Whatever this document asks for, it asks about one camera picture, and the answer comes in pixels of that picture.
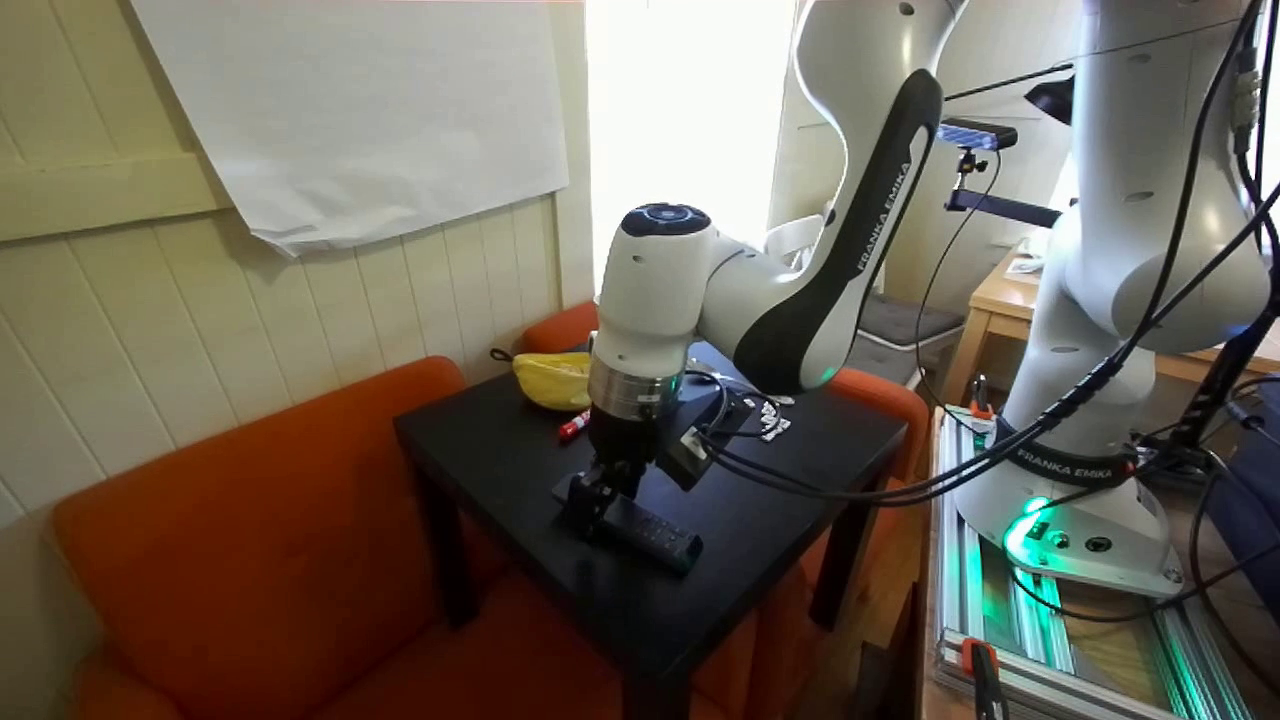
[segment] black table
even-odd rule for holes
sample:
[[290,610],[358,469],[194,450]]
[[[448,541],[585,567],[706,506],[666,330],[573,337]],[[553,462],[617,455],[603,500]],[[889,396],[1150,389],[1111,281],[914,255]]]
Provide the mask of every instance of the black table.
[[[807,483],[874,487],[904,437],[895,415],[829,389],[807,392],[783,415],[793,420],[783,437],[769,444],[737,437],[729,450],[786,469]],[[397,420],[400,444],[421,471],[434,580],[450,625],[478,611],[461,541],[461,508],[467,508],[558,600],[573,625],[617,660],[625,718],[688,718],[690,667],[829,525],[837,527],[812,621],[830,630],[869,525],[862,506],[760,487],[729,469],[713,469],[684,491],[658,469],[646,469],[635,500],[705,536],[696,567],[670,578],[613,546],[585,546],[557,525],[553,487],[592,463],[587,442],[567,450],[557,442],[558,420],[531,409],[513,378]]]

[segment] wire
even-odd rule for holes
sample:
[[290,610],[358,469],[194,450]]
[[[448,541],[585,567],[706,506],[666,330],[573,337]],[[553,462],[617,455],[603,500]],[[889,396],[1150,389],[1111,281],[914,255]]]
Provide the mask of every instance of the wire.
[[[950,249],[960,243],[960,236],[964,236],[969,222],[970,222],[970,217],[976,217],[976,209],[991,197],[991,189],[997,189],[997,180],[998,180],[998,170],[1003,170],[1003,155],[997,151],[997,160],[991,160],[991,165],[997,165],[997,170],[991,170],[987,189],[981,194],[981,200],[976,200],[976,206],[969,206],[969,209],[964,209],[960,223],[954,223],[954,227],[950,227],[950,236],[942,240],[942,254],[932,262],[927,281],[923,281],[923,292],[920,292],[920,302],[914,302],[914,369],[923,369],[920,337],[923,337],[923,307],[927,307],[927,302],[932,302],[932,290],[934,290],[934,281],[939,281],[939,273],[942,273],[942,265],[948,265],[948,255],[950,255]],[[939,403],[939,396],[934,396],[932,389],[923,389],[923,396],[927,396],[942,415],[950,415],[954,424],[964,424],[948,403]]]
[[[751,392],[751,389],[732,389],[732,383],[723,383],[723,381],[716,381],[716,392],[719,392],[716,415],[690,424],[696,434],[716,437],[716,442],[723,442],[723,437],[760,437],[760,442],[769,442],[769,437],[780,434],[783,414],[780,414],[780,401],[777,401],[777,396]],[[732,409],[757,409],[757,414],[760,414],[760,427],[757,427],[757,434],[746,434],[746,427],[723,427],[723,420],[732,415]]]
[[1250,383],[1234,383],[1230,396],[1229,396],[1229,415],[1230,415],[1245,434],[1250,434],[1250,437],[1260,437],[1260,442],[1268,442],[1268,444],[1280,450],[1280,437],[1268,427],[1268,420],[1254,415],[1254,414],[1248,414],[1248,409],[1239,409],[1239,403],[1245,403],[1245,392],[1264,389],[1264,383],[1280,383],[1280,381],[1277,381],[1277,378],[1264,378],[1264,381],[1250,381]]
[[[1272,62],[1277,62],[1277,6],[1268,10],[1268,46],[1264,46],[1264,62],[1260,62],[1260,81],[1254,81],[1254,116],[1248,116],[1248,123],[1234,120],[1234,134],[1230,134],[1230,160],[1234,160],[1234,178],[1250,200],[1250,209],[1264,206],[1260,197],[1260,170],[1268,160],[1268,96],[1272,96]],[[1248,46],[1239,53],[1239,66],[1254,66],[1254,47]],[[1264,227],[1254,233],[1254,249],[1277,262],[1277,223],[1272,217],[1264,222]]]
[[[1260,223],[1260,217],[1268,217],[1268,209],[1277,206],[1277,197],[1280,197],[1277,189],[1264,200],[1264,209],[1234,233],[1234,240],[1229,240],[1173,302],[1165,302],[1165,290],[1173,281],[1173,262],[1175,262],[1175,249],[1180,249],[1180,236],[1182,236],[1182,217],[1189,217],[1189,200],[1193,200],[1193,180],[1194,180],[1194,165],[1198,165],[1208,107],[1210,107],[1210,100],[1217,100],[1217,93],[1225,86],[1225,68],[1230,66],[1230,53],[1239,47],[1245,33],[1250,30],[1254,6],[1260,0],[1250,0],[1245,19],[1234,26],[1230,47],[1217,68],[1217,76],[1208,86],[1208,96],[1198,100],[1198,116],[1194,116],[1194,134],[1193,134],[1193,150],[1189,150],[1189,165],[1182,165],[1182,189],[1180,189],[1180,206],[1175,206],[1175,227],[1173,227],[1168,255],[1161,265],[1156,290],[1149,298],[1149,307],[1143,307],[1143,321],[1136,325],[1136,331],[1117,353],[1108,353],[1077,389],[1067,389],[1055,403],[1049,403],[1028,427],[1009,434],[987,452],[981,452],[981,455],[970,455],[964,463],[950,463],[948,471],[939,471],[939,478],[932,478],[923,483],[900,487],[900,491],[830,491],[830,500],[860,500],[860,506],[878,506],[878,508],[923,506],[923,500],[934,500],[934,495],[984,478],[987,469],[1013,462],[1022,444],[1040,442],[1058,420],[1077,415],[1077,409],[1087,403],[1124,369],[1132,349],[1248,240],[1248,233]],[[819,491],[819,487],[812,487],[812,483],[802,483],[802,482],[796,482],[786,471],[777,471],[777,469],[746,469],[746,471],[757,482],[769,478],[769,483],[777,483],[777,487],[793,483],[796,491]]]
[[1139,610],[1139,611],[1078,611],[1078,610],[1044,600],[1035,589],[1028,589],[1028,584],[1016,580],[1016,578],[1013,578],[1013,584],[1016,584],[1020,591],[1028,591],[1028,600],[1035,600],[1035,604],[1044,604],[1044,610],[1050,610],[1050,611],[1058,611],[1058,615],[1077,615],[1077,621],[1090,621],[1090,625],[1132,625],[1132,621],[1149,621],[1149,615],[1156,615],[1156,611],[1165,611],[1165,610],[1175,610],[1175,604],[1182,604],[1182,600],[1194,600],[1194,597],[1205,600],[1208,589],[1217,589],[1218,580],[1229,580],[1229,578],[1234,578],[1234,574],[1245,574],[1245,567],[1250,567],[1250,565],[1260,565],[1260,562],[1268,562],[1268,556],[1277,556],[1277,553],[1280,553],[1280,541],[1248,553],[1245,562],[1234,562],[1234,565],[1229,565],[1229,567],[1218,567],[1218,574],[1210,574],[1210,578],[1194,578],[1193,589],[1173,591],[1173,597],[1165,597],[1165,600],[1156,600],[1156,604],[1149,604],[1149,610]]
[[[1208,462],[1217,463],[1218,478],[1245,483],[1217,452],[1208,452]],[[1210,487],[1205,487],[1198,506],[1194,506],[1194,515],[1193,515],[1193,549],[1189,549],[1189,562],[1193,562],[1193,580],[1205,584],[1205,567],[1198,567],[1198,527],[1205,527],[1205,515],[1208,515],[1208,500],[1210,500]],[[1230,646],[1230,651],[1239,655],[1239,663],[1272,692],[1280,697],[1280,682],[1245,650],[1245,641],[1225,625],[1225,611],[1217,610],[1210,591],[1198,591],[1205,600],[1205,611],[1210,615],[1210,625],[1218,630],[1218,638]]]
[[1022,76],[1003,76],[997,86],[976,86],[976,87],[964,87],[964,93],[950,93],[942,96],[948,105],[964,100],[964,96],[984,96],[984,93],[997,93],[997,87],[1013,87],[1013,86],[1028,86],[1028,81],[1040,81],[1040,76],[1055,76],[1055,71],[1067,71],[1077,66],[1049,66],[1049,68],[1035,68],[1035,71],[1022,71]]

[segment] window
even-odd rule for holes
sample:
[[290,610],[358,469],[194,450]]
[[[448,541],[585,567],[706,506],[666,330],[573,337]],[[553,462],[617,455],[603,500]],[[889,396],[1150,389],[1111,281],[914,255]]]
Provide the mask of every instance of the window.
[[793,16],[783,0],[587,0],[597,285],[635,206],[696,206],[765,240]]

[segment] table leg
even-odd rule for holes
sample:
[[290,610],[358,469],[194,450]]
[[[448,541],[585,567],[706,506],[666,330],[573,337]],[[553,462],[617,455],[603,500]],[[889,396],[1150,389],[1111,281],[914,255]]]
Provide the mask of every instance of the table leg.
[[625,675],[625,720],[688,720],[688,675]]
[[847,506],[830,525],[823,567],[815,578],[815,591],[812,591],[812,604],[807,604],[812,625],[823,630],[823,633],[837,630],[837,615],[838,615],[838,604],[843,604],[843,589],[847,589],[854,553],[860,553],[860,546],[869,536],[872,512],[874,508]]
[[464,525],[455,500],[433,482],[417,482],[421,512],[433,541],[434,589],[448,625],[467,625],[478,611],[478,597],[467,567]]
[[987,313],[981,307],[969,307],[969,321],[964,321],[964,331],[960,331],[960,344],[950,353],[950,364],[948,364],[948,381],[942,381],[942,401],[948,403],[964,403],[964,392],[969,392],[969,381],[976,374],[976,362],[984,353],[984,340],[987,340]]

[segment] tabletop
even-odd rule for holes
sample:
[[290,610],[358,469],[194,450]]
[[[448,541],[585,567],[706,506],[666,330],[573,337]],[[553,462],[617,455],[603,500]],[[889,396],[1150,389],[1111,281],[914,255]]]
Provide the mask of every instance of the tabletop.
[[[783,437],[737,437],[729,450],[819,487],[872,483],[904,437],[895,415],[829,389],[783,414]],[[406,455],[477,512],[625,673],[690,673],[843,508],[719,463],[690,491],[646,469],[635,500],[705,541],[688,578],[655,574],[557,525],[553,487],[592,463],[587,442],[557,442],[558,420],[531,409],[513,378],[497,378],[397,424]]]

